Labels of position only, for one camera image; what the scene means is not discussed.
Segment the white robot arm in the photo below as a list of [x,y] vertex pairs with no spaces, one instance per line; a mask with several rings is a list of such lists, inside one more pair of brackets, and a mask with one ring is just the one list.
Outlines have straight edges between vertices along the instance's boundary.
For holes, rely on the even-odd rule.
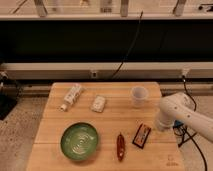
[[190,98],[182,92],[162,97],[155,117],[156,128],[159,131],[168,130],[178,120],[213,143],[213,119],[193,111],[189,105]]

